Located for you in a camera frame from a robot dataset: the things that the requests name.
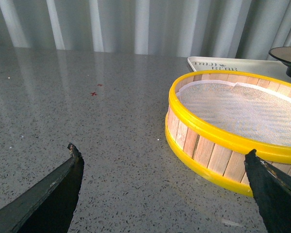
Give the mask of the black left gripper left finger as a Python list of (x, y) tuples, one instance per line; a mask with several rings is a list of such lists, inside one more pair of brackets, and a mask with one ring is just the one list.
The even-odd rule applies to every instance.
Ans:
[(76, 209), (84, 160), (75, 145), (70, 158), (0, 209), (0, 233), (66, 233)]

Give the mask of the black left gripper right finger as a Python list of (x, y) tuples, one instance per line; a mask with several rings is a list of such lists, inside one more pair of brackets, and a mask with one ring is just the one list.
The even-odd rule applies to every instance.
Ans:
[(256, 155), (245, 155), (245, 171), (269, 233), (291, 233), (291, 176)]

